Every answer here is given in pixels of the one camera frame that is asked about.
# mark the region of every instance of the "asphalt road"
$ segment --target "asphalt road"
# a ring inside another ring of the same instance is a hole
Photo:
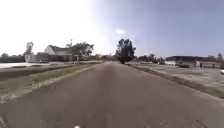
[[[8,128],[224,128],[222,100],[108,62],[0,105]]]

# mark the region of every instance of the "building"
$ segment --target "building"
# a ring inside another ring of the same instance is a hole
[[[198,56],[171,56],[166,58],[165,64],[173,66],[189,65],[192,68],[220,68],[221,66],[214,58]]]
[[[36,55],[28,54],[28,55],[25,55],[25,61],[27,63],[48,62],[49,54],[43,53],[43,52],[38,52]]]
[[[72,57],[69,48],[60,48],[53,45],[48,45],[44,52],[39,52],[36,55],[29,54],[25,56],[25,61],[27,63],[39,63],[46,61],[66,62],[73,60],[77,60],[77,57]]]
[[[196,61],[196,67],[199,67],[199,68],[221,68],[221,64],[218,62]]]

